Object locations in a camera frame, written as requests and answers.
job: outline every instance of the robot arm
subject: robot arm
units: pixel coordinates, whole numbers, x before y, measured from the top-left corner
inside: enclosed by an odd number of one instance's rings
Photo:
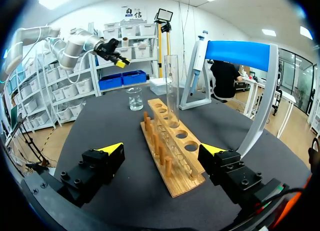
[[[115,52],[119,41],[111,39],[105,43],[99,37],[84,30],[77,29],[67,42],[58,37],[59,28],[51,26],[19,28],[13,37],[10,49],[7,54],[4,66],[1,72],[0,80],[5,81],[7,77],[17,68],[23,60],[23,46],[46,40],[50,51],[55,55],[60,66],[65,70],[72,70],[80,57],[82,51],[97,54],[107,61],[112,61],[116,66],[124,68],[129,65],[130,61],[125,57],[121,57]]]

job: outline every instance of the glass beaker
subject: glass beaker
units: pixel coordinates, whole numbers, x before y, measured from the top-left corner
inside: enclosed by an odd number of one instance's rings
[[[140,87],[131,87],[126,90],[126,93],[129,94],[129,107],[132,111],[138,111],[144,107]]]
[[[170,128],[179,127],[179,64],[178,55],[164,56],[166,83],[166,105],[168,108],[168,125]]]

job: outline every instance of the blue padded bar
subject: blue padded bar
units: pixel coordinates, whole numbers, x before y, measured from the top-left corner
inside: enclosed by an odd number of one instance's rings
[[[227,61],[268,72],[270,46],[258,42],[209,41],[205,59]]]

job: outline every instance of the white storage bin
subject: white storage bin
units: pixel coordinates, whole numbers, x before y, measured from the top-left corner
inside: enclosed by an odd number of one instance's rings
[[[100,57],[99,55],[96,56],[98,59],[98,65],[106,65],[106,64],[111,64],[112,62],[109,60],[105,60],[104,58]]]
[[[72,74],[74,72],[72,69],[71,70],[65,70],[65,69],[62,69],[61,67],[58,67],[58,71],[59,71],[60,78],[66,76],[67,74],[70,75],[70,74]]]
[[[59,116],[59,119],[62,122],[68,121],[72,117],[72,113],[71,113],[71,111],[70,111],[70,109],[68,107],[67,108],[61,108],[59,110],[59,112],[57,112],[56,114]]]
[[[136,59],[150,58],[150,45],[134,47]]]
[[[156,95],[165,95],[167,93],[166,79],[164,77],[150,79],[150,90]]]
[[[25,120],[23,124],[26,130],[30,130],[32,128],[32,125],[28,120]]]
[[[14,100],[14,102],[15,102],[15,105],[17,105],[17,104],[19,103],[18,96],[20,96],[19,93],[17,93],[17,94],[13,97],[13,100]]]
[[[134,37],[137,35],[137,27],[136,25],[125,25],[121,26],[121,36],[124,37]]]
[[[46,84],[45,84],[45,77],[43,72],[39,74],[39,79],[40,79],[41,88],[45,87]],[[38,82],[37,76],[35,76],[35,78],[32,81],[30,81],[30,86],[31,86],[32,92],[35,92],[39,89],[39,82]]]
[[[119,28],[120,23],[119,22],[113,22],[113,23],[106,23],[104,25],[104,29],[108,30],[108,29],[113,29],[113,28]]]
[[[50,69],[46,72],[46,78],[48,80],[48,83],[54,82],[58,79],[60,79],[58,68],[55,67],[53,69]]]
[[[60,101],[65,98],[65,94],[63,92],[63,88],[59,88],[52,92],[55,98],[55,101]]]
[[[119,28],[109,28],[103,31],[103,37],[105,40],[117,39],[119,37]]]
[[[120,53],[122,57],[127,58],[128,60],[132,59],[132,48],[133,47],[119,47],[115,51]]]
[[[75,84],[68,85],[62,88],[64,97],[66,99],[74,97],[78,94],[77,86]]]
[[[80,82],[77,82],[75,85],[80,95],[89,93],[94,89],[91,78],[86,78]]]
[[[38,121],[39,125],[44,125],[48,121],[49,116],[46,111],[42,111],[35,118]]]
[[[36,117],[31,118],[31,119],[30,119],[30,122],[31,122],[31,124],[32,124],[32,126],[33,126],[34,128],[36,128],[36,127],[39,126],[39,123],[38,123],[38,120],[36,119]]]
[[[156,24],[155,23],[142,23],[139,24],[139,30],[141,36],[155,35]]]
[[[69,109],[74,117],[78,117],[78,115],[80,114],[80,112],[83,108],[84,108],[84,106],[83,106],[83,102],[81,100],[69,107]]]
[[[79,72],[79,71],[85,70],[85,69],[88,67],[88,65],[87,65],[87,63],[88,63],[88,58],[87,58],[87,57],[84,57],[84,60],[83,60],[83,62],[82,62],[82,67],[80,67],[81,60],[82,60],[82,57],[80,57],[80,58],[78,59],[78,61],[76,62],[76,65],[74,66],[74,69],[73,69],[73,72],[74,72],[74,73],[77,73],[77,72]]]
[[[32,89],[30,85],[26,85],[20,91],[23,99],[32,93]]]
[[[32,99],[30,102],[28,102],[27,104],[24,105],[25,111],[27,114],[30,114],[31,112],[33,112],[36,108],[37,108],[37,102],[36,99]]]

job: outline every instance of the black shirt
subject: black shirt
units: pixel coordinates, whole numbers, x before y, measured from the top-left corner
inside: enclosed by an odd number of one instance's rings
[[[223,61],[214,61],[211,71],[215,77],[214,94],[220,98],[233,98],[236,94],[235,80],[240,76],[235,66]]]

